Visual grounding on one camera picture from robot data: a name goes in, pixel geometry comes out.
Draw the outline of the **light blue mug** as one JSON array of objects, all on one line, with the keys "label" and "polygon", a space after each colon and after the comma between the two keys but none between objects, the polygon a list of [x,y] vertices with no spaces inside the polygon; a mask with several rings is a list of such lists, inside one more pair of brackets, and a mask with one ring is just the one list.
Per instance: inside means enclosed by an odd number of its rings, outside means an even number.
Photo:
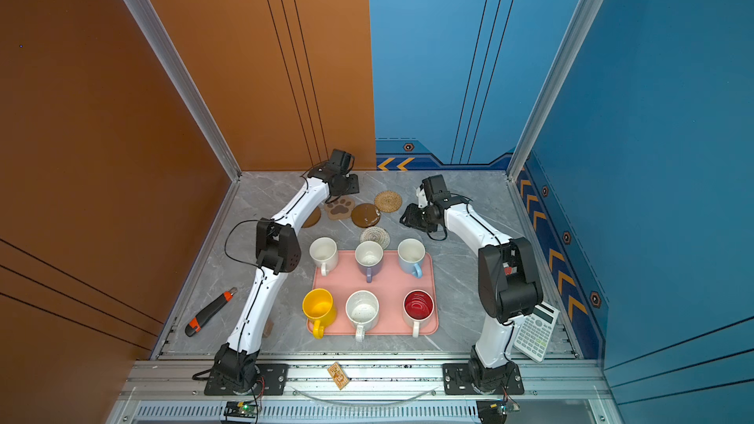
[{"label": "light blue mug", "polygon": [[400,242],[397,253],[400,268],[416,279],[423,277],[423,263],[426,257],[424,244],[418,239],[404,239]]}]

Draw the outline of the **cork paw print coaster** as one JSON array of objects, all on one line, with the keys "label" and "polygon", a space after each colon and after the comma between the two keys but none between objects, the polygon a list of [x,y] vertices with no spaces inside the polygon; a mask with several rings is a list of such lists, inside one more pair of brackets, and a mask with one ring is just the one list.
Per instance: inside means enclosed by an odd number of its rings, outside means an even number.
[{"label": "cork paw print coaster", "polygon": [[336,200],[324,205],[325,212],[330,220],[346,220],[351,217],[357,203],[350,196],[340,196]]}]

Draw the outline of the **woven rattan round coaster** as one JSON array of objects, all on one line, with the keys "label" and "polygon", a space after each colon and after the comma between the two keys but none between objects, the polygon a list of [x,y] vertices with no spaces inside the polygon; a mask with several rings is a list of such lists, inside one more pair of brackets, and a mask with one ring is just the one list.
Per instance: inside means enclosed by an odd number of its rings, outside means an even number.
[{"label": "woven rattan round coaster", "polygon": [[384,213],[394,213],[403,205],[403,198],[394,190],[384,190],[375,196],[374,205]]}]

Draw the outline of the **multicolour woven round coaster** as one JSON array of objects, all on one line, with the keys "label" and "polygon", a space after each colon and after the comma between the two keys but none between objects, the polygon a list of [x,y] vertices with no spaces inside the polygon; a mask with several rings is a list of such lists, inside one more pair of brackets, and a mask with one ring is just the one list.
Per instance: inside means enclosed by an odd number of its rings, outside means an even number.
[{"label": "multicolour woven round coaster", "polygon": [[361,233],[361,237],[359,238],[359,241],[361,243],[372,241],[373,243],[377,243],[377,245],[380,245],[381,249],[386,250],[388,249],[390,245],[391,237],[384,228],[373,226],[373,227],[369,227],[365,229]]}]

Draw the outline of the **light round wooden coaster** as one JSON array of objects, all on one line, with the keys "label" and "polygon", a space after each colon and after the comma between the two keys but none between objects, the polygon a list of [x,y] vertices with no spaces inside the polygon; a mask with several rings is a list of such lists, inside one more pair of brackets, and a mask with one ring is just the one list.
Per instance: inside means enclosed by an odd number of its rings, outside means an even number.
[{"label": "light round wooden coaster", "polygon": [[322,211],[319,207],[316,207],[311,214],[306,218],[306,221],[304,221],[304,225],[302,227],[304,228],[311,228],[315,226],[321,219]]}]

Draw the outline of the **dark brown round coaster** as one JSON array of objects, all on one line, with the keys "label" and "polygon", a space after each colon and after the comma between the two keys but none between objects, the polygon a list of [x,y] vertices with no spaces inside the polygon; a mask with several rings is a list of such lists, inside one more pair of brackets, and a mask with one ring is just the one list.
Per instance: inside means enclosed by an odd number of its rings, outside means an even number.
[{"label": "dark brown round coaster", "polygon": [[381,211],[372,203],[359,204],[353,212],[351,212],[351,221],[361,229],[376,226],[380,219]]}]

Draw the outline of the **cream white mug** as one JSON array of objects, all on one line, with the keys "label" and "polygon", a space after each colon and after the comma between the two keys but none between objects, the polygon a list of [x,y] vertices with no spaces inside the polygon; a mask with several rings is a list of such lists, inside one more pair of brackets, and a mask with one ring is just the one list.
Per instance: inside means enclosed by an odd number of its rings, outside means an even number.
[{"label": "cream white mug", "polygon": [[339,263],[339,249],[335,239],[316,239],[310,245],[309,255],[323,277],[328,276]]}]

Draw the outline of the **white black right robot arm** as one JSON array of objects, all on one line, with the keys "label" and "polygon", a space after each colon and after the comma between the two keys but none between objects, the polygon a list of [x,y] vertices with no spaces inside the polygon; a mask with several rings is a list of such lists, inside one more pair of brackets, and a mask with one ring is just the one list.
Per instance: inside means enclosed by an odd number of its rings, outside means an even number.
[{"label": "white black right robot arm", "polygon": [[428,235],[442,229],[477,254],[478,295],[486,317],[470,353],[471,385],[480,394],[523,395],[522,373],[510,354],[524,318],[544,300],[533,246],[493,227],[468,197],[451,192],[441,175],[422,180],[416,196],[401,217],[403,225]]}]

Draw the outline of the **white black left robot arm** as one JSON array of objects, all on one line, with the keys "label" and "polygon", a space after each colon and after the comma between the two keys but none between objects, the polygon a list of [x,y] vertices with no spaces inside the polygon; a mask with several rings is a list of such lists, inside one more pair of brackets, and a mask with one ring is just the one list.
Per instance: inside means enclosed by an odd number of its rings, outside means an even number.
[{"label": "white black left robot arm", "polygon": [[206,396],[256,393],[254,387],[260,376],[256,361],[264,327],[277,294],[302,260],[298,233],[320,204],[359,192],[353,164],[351,153],[335,149],[329,159],[302,174],[304,185],[291,201],[272,217],[256,222],[253,286],[236,327],[214,356],[204,389]]}]

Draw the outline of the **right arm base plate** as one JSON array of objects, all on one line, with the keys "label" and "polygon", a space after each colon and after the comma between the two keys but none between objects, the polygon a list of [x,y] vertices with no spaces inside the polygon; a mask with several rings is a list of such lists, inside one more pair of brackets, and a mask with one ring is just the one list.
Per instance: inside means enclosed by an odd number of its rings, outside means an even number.
[{"label": "right arm base plate", "polygon": [[446,395],[508,395],[525,393],[522,373],[510,361],[496,368],[485,368],[476,361],[451,362],[442,365]]}]

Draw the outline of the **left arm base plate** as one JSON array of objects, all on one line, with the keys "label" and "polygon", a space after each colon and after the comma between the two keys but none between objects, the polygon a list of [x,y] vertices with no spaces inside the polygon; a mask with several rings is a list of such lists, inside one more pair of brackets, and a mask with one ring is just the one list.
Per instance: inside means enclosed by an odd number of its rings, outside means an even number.
[{"label": "left arm base plate", "polygon": [[206,396],[282,396],[289,365],[285,363],[251,363],[243,367],[214,365],[204,388]]}]

